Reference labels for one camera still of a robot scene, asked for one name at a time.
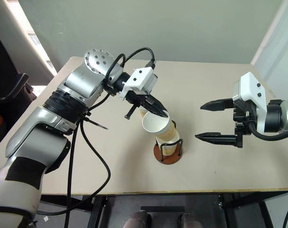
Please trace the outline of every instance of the stacked paper cups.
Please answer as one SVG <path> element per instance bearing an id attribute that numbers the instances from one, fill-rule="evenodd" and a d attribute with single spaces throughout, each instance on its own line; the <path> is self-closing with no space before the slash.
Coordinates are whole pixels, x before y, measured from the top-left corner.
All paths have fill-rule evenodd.
<path id="1" fill-rule="evenodd" d="M 143 128 L 147 132 L 154 133 L 156 135 L 156 140 L 159 147 L 163 143 L 174 143 L 180 138 L 168 112 L 165 112 L 168 115 L 166 118 L 152 114 L 151 112 L 147 112 L 142 119 Z M 163 155 L 172 155 L 175 152 L 176 147 L 177 145 L 163 146 Z"/>

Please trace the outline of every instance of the window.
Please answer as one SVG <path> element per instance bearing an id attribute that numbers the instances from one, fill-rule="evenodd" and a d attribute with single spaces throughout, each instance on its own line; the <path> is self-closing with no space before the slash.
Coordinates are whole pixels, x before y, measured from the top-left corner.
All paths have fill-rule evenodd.
<path id="1" fill-rule="evenodd" d="M 45 49 L 43 48 L 38 37 L 36 36 L 32 26 L 30 25 L 25 13 L 24 13 L 24 10 L 22 9 L 18 0 L 7 0 L 7 2 L 9 4 L 9 8 L 10 8 L 12 14 L 16 18 L 16 20 L 18 21 L 18 23 L 22 27 L 22 29 L 24 29 L 24 31 L 28 34 L 28 36 L 30 37 L 30 40 L 33 42 L 33 44 L 34 44 L 36 50 L 38 51 L 38 53 L 40 54 L 40 56 L 46 61 L 46 65 L 49 68 L 49 70 L 51 71 L 51 73 L 53 75 L 56 75 L 56 70 L 55 70 L 52 62 L 50 61 L 49 56 L 47 55 Z"/>

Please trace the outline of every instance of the table leg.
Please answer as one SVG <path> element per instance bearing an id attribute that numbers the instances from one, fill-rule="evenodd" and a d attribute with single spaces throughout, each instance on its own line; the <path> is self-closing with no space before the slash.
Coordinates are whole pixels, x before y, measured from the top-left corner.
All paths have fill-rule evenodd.
<path id="1" fill-rule="evenodd" d="M 259 203 L 259 206 L 260 206 L 260 210 L 261 210 L 266 228 L 273 228 L 273 224 L 271 222 L 271 218 L 270 218 L 266 203 L 263 201 Z"/>
<path id="2" fill-rule="evenodd" d="M 94 198 L 91 216 L 88 222 L 88 228 L 107 227 L 110 215 L 110 205 L 106 196 L 97 196 Z"/>
<path id="3" fill-rule="evenodd" d="M 237 227 L 237 221 L 235 218 L 234 209 L 233 208 L 223 208 L 223 204 L 225 204 L 226 201 L 233 200 L 233 197 L 234 197 L 233 194 L 220 194 L 219 195 L 219 207 L 221 207 L 224 210 L 227 228 L 236 228 Z"/>

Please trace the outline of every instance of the floor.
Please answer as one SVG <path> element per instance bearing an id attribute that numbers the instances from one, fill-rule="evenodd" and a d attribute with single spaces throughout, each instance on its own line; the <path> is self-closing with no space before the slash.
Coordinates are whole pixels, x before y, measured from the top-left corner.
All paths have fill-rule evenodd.
<path id="1" fill-rule="evenodd" d="M 187 213 L 200 221 L 204 228 L 226 228 L 223 210 L 218 206 L 217 195 L 134 195 L 109 197 L 111 214 L 107 228 L 121 228 L 130 216 L 140 210 L 141 206 L 184 206 Z M 57 211 L 62 207 L 50 204 L 39 205 L 40 210 Z M 150 213 L 152 228 L 176 228 L 177 217 L 181 213 Z M 238 228 L 265 228 L 258 205 L 250 205 L 235 210 Z M 89 212 L 74 210 L 70 215 L 69 228 L 86 228 Z M 38 228 L 64 227 L 65 215 L 37 215 Z"/>

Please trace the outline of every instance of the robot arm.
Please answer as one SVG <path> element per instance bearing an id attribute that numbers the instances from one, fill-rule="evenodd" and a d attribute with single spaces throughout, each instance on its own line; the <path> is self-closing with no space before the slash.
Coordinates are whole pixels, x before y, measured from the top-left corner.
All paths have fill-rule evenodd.
<path id="1" fill-rule="evenodd" d="M 140 105 L 167 117 L 161 102 L 150 95 L 157 81 L 154 63 L 130 76 L 117 61 L 101 49 L 87 51 L 84 63 L 12 136 L 6 148 L 8 160 L 0 169 L 0 227 L 28 227 L 32 222 L 43 175 L 60 166 L 70 149 L 65 135 L 72 134 L 103 90 L 111 95 L 120 93 L 121 99 L 133 104 L 127 119 Z"/>
<path id="2" fill-rule="evenodd" d="M 253 133 L 256 137 L 276 141 L 288 137 L 288 101 L 270 100 L 266 105 L 265 88 L 248 72 L 233 86 L 233 95 L 230 99 L 210 101 L 201 109 L 221 111 L 233 108 L 235 121 L 234 135 L 221 135 L 218 132 L 207 132 L 196 135 L 196 138 L 208 143 L 234 145 L 243 147 L 243 135 Z M 276 133 L 266 136 L 263 133 Z"/>

